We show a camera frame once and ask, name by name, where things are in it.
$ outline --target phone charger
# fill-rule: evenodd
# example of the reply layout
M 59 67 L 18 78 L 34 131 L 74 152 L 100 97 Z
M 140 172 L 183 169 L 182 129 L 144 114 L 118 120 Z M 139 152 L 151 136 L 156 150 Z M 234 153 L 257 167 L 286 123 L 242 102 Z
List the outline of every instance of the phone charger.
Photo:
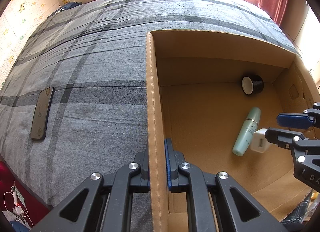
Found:
M 264 153 L 268 148 L 273 145 L 266 139 L 265 132 L 266 128 L 259 129 L 253 133 L 250 149 L 255 152 Z
M 16 213 L 17 214 L 22 214 L 23 212 L 21 211 L 21 209 L 20 209 L 20 207 L 15 207 L 15 209 L 16 209 Z

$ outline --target corrugated cardboard edge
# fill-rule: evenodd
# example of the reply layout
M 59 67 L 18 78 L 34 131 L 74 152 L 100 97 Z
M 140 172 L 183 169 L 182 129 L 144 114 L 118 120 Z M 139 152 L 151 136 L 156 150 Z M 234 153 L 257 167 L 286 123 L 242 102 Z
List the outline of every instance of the corrugated cardboard edge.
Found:
M 164 132 L 156 70 L 156 54 L 151 33 L 147 33 L 146 45 L 149 175 L 153 230 L 154 232 L 167 232 L 169 211 Z

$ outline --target gray plaid bedsheet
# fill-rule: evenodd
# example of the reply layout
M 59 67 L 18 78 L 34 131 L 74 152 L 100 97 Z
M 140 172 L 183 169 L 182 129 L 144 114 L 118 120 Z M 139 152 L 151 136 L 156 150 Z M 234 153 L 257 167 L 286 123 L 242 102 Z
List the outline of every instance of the gray plaid bedsheet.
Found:
M 270 17 L 243 0 L 97 0 L 31 35 L 0 91 L 0 154 L 39 200 L 56 206 L 92 172 L 109 174 L 147 143 L 146 33 L 219 30 L 295 52 Z M 44 141 L 30 129 L 55 87 Z M 134 196 L 132 231 L 151 231 L 150 196 Z

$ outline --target dark blue fabric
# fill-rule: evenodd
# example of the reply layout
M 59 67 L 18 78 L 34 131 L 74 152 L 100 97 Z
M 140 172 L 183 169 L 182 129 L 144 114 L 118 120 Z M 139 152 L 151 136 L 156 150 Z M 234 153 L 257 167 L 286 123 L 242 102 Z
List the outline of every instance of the dark blue fabric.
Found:
M 69 2 L 69 3 L 67 3 L 67 4 L 65 4 L 65 5 L 63 5 L 61 8 L 59 8 L 58 10 L 56 10 L 54 13 L 52 13 L 50 16 L 48 16 L 48 18 L 49 17 L 51 17 L 51 16 L 53 16 L 55 13 L 57 13 L 58 11 L 62 11 L 62 10 L 69 10 L 69 9 L 72 9 L 72 8 L 74 8 L 74 7 L 77 7 L 77 6 L 79 6 L 79 5 L 82 5 L 82 3 L 81 2 Z
M 10 221 L 9 222 L 13 229 L 16 231 L 16 232 L 29 232 L 30 229 L 27 228 L 25 225 L 19 223 L 18 221 Z

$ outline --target blue gripper pad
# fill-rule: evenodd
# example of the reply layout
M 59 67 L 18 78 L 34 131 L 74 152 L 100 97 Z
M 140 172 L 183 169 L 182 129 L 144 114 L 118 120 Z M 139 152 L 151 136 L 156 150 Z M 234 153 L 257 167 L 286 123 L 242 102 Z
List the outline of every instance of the blue gripper pad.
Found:
M 170 161 L 169 161 L 169 152 L 168 152 L 168 145 L 167 140 L 164 140 L 164 150 L 165 150 L 165 162 L 167 166 L 167 182 L 168 182 L 168 190 L 171 190 L 172 183 L 171 183 L 171 168 L 170 168 Z
M 313 120 L 307 114 L 280 113 L 277 116 L 277 123 L 281 127 L 308 129 L 312 127 Z

